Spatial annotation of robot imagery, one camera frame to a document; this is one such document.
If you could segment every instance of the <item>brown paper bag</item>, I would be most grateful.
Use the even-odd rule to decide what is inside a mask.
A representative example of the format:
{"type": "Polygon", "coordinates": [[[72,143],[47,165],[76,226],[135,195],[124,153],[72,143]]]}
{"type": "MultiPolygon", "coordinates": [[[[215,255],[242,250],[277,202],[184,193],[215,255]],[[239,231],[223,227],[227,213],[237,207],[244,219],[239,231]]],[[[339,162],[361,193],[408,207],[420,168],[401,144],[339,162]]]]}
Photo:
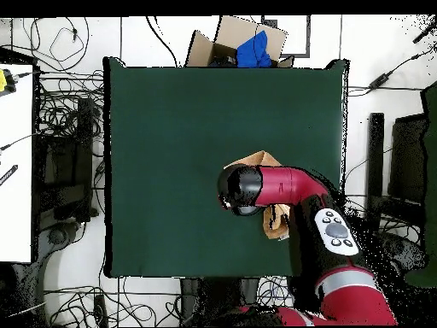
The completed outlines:
{"type": "MultiPolygon", "coordinates": [[[[255,166],[281,166],[281,164],[275,160],[275,158],[265,151],[259,151],[244,157],[241,160],[237,160],[224,167],[227,168],[230,165],[236,163],[242,163],[244,165],[255,166]]],[[[272,205],[270,208],[266,208],[264,211],[263,228],[266,236],[269,239],[278,239],[280,237],[286,237],[288,235],[288,226],[285,221],[284,215],[289,216],[290,208],[287,205],[272,205]]]]}

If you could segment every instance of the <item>green table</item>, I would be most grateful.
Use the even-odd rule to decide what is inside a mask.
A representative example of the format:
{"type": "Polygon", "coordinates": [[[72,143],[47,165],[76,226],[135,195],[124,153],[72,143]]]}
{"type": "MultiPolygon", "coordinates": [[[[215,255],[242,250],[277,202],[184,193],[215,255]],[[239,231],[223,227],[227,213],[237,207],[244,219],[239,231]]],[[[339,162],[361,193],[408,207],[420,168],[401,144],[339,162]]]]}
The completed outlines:
{"type": "Polygon", "coordinates": [[[225,212],[217,177],[223,166],[265,150],[338,187],[348,62],[327,69],[103,63],[105,273],[292,275],[293,240],[267,239],[262,214],[225,212]]]}
{"type": "Polygon", "coordinates": [[[437,287],[437,82],[423,90],[421,98],[423,112],[429,120],[423,136],[427,155],[424,235],[429,264],[425,269],[409,272],[405,280],[419,287],[437,287]]]}

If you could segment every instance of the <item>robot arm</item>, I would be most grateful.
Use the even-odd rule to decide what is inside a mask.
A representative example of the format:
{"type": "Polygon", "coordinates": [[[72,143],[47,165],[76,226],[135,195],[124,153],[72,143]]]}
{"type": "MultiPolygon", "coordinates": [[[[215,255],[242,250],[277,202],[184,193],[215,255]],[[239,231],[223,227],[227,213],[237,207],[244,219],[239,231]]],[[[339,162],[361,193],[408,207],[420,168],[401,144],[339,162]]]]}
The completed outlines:
{"type": "Polygon", "coordinates": [[[312,285],[325,317],[346,325],[396,324],[342,212],[305,170],[234,165],[221,173],[218,195],[225,209],[290,206],[293,273],[312,285]]]}

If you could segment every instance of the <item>yellow object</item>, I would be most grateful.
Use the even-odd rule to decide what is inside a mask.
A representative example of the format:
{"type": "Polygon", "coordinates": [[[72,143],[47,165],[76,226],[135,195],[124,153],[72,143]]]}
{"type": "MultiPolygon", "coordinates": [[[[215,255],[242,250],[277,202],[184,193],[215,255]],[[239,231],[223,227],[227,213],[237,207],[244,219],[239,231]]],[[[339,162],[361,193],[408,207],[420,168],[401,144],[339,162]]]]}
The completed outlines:
{"type": "Polygon", "coordinates": [[[4,76],[3,70],[0,69],[0,91],[4,91],[6,84],[6,77],[4,76]]]}

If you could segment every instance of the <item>blue cloth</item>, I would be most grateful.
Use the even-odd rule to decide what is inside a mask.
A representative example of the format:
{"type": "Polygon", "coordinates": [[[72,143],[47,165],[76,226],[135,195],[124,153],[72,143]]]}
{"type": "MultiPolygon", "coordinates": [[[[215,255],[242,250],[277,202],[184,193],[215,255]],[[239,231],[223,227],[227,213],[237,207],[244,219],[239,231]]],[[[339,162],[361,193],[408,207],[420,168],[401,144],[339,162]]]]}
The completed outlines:
{"type": "Polygon", "coordinates": [[[265,52],[266,47],[267,35],[263,30],[236,49],[238,67],[269,67],[271,59],[265,52]]]}

